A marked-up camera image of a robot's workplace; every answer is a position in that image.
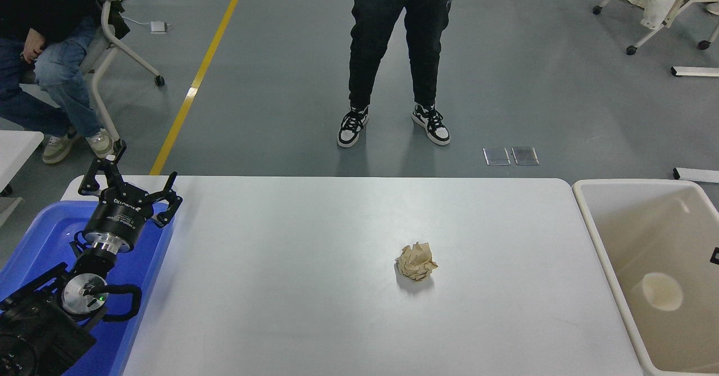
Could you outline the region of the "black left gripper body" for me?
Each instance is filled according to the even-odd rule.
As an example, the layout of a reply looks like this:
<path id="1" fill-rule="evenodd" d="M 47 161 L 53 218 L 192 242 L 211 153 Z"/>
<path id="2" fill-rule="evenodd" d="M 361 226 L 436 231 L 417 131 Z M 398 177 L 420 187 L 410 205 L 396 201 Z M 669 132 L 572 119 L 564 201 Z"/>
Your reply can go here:
<path id="1" fill-rule="evenodd" d="M 139 188 L 103 190 L 100 203 L 87 223 L 87 241 L 95 241 L 100 234 L 137 241 L 153 213 L 147 195 L 147 191 Z"/>

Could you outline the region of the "seated person's hand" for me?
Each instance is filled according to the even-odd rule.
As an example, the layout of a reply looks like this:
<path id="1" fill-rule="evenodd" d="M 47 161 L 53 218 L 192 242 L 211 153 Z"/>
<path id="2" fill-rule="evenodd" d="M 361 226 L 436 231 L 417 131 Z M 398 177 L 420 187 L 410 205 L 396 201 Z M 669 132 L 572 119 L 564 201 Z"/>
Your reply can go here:
<path id="1" fill-rule="evenodd" d="M 29 29 L 25 40 L 25 46 L 21 53 L 23 60 L 27 64 L 33 64 L 43 53 L 45 45 L 45 36 L 33 28 Z"/>

